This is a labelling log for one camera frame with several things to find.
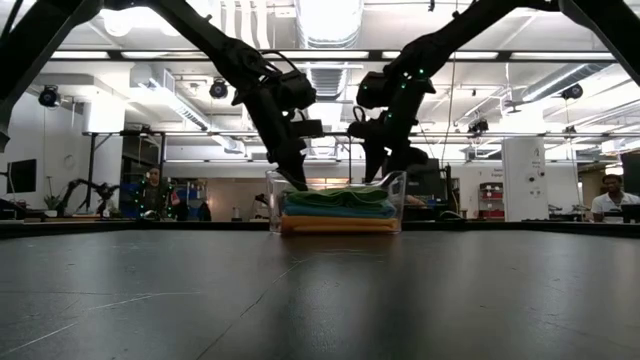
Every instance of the yellow towel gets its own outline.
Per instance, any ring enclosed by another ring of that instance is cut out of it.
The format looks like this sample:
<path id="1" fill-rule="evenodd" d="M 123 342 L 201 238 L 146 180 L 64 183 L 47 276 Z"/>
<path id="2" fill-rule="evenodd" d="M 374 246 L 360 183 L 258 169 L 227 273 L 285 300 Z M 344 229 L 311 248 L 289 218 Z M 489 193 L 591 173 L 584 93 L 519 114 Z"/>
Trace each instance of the yellow towel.
<path id="1" fill-rule="evenodd" d="M 282 216 L 281 231 L 292 232 L 392 232 L 396 219 L 338 218 L 323 216 Z"/>

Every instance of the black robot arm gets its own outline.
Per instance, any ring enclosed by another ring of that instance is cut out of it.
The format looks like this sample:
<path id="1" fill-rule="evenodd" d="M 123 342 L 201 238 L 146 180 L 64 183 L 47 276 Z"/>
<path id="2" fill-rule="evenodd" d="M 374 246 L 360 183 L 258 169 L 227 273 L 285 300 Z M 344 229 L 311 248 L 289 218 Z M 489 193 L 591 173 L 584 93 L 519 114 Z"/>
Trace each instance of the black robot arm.
<path id="1" fill-rule="evenodd" d="M 0 43 L 0 66 L 12 69 L 0 84 L 0 152 L 9 141 L 13 106 L 74 27 L 91 20 L 104 7 L 123 10 L 147 6 L 214 63 L 238 92 L 234 104 L 244 103 L 262 138 L 271 163 L 298 188 L 306 189 L 304 142 L 283 112 L 304 109 L 316 92 L 297 69 L 282 73 L 252 47 L 226 36 L 185 0 L 38 0 L 6 40 Z"/>
<path id="2" fill-rule="evenodd" d="M 640 32 L 640 20 L 623 0 L 477 0 L 462 14 L 454 13 L 454 19 L 444 28 L 405 46 L 383 73 L 370 72 L 361 82 L 359 105 L 388 108 L 378 119 L 349 127 L 351 136 L 365 140 L 366 181 L 373 179 L 385 159 L 386 172 L 406 170 L 415 158 L 409 151 L 408 137 L 418 124 L 418 109 L 426 93 L 436 92 L 430 78 L 455 51 L 517 7 L 562 11 L 588 27 L 640 84 L 640 52 L 629 35 Z M 391 150 L 390 157 L 385 149 Z"/>
<path id="3" fill-rule="evenodd" d="M 113 197 L 113 194 L 116 192 L 116 190 L 120 188 L 120 185 L 111 186 L 107 183 L 96 184 L 84 179 L 72 180 L 67 185 L 67 191 L 65 192 L 64 197 L 62 198 L 62 201 L 60 201 L 60 203 L 56 206 L 58 217 L 64 216 L 67 206 L 69 205 L 69 199 L 71 198 L 71 195 L 73 195 L 73 192 L 75 191 L 75 189 L 80 185 L 87 185 L 87 187 L 93 189 L 98 194 L 98 196 L 100 196 L 100 198 L 102 199 L 102 205 L 101 205 L 101 208 L 98 209 L 98 212 L 100 213 L 101 216 L 102 216 L 102 211 L 104 211 L 104 206 L 106 206 L 106 201 L 111 199 L 111 197 Z M 78 208 L 81 208 L 85 204 L 85 202 L 80 204 Z"/>

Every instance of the workbench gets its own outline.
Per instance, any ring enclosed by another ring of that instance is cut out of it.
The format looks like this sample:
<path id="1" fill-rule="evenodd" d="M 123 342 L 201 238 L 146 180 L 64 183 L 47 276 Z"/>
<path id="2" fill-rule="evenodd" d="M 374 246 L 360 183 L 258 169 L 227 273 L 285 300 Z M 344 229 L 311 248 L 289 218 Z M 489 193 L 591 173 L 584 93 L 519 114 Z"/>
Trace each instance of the workbench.
<path id="1" fill-rule="evenodd" d="M 637 240 L 554 232 L 22 237 L 0 359 L 637 359 L 639 284 Z"/>

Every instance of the stack of folded towels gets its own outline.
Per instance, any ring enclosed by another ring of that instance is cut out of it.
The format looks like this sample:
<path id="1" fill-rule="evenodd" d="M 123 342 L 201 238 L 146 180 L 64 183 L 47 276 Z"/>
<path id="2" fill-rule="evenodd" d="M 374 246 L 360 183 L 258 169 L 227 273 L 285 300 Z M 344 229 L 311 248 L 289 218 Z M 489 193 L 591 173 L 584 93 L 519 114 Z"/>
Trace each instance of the stack of folded towels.
<path id="1" fill-rule="evenodd" d="M 389 232 L 396 208 L 379 187 L 350 187 L 287 194 L 282 232 Z"/>

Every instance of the man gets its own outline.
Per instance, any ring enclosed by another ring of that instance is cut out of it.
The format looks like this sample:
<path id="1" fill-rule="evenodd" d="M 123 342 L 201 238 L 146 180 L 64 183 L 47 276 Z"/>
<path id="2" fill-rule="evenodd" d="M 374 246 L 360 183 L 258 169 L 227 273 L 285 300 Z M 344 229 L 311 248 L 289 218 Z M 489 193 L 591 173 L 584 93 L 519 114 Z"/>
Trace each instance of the man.
<path id="1" fill-rule="evenodd" d="M 145 211 L 153 210 L 156 213 L 164 216 L 166 215 L 167 201 L 164 196 L 169 191 L 169 185 L 162 182 L 160 179 L 160 169 L 158 167 L 152 167 L 149 170 L 149 183 L 144 188 L 142 204 Z M 171 191 L 171 205 L 176 206 L 180 204 L 180 198 L 176 195 L 175 191 Z"/>
<path id="2" fill-rule="evenodd" d="M 640 198 L 621 190 L 622 177 L 619 175 L 606 175 L 602 178 L 602 183 L 607 188 L 607 193 L 593 199 L 593 219 L 595 222 L 622 223 L 622 217 L 605 217 L 604 214 L 621 211 L 621 205 L 640 204 Z"/>

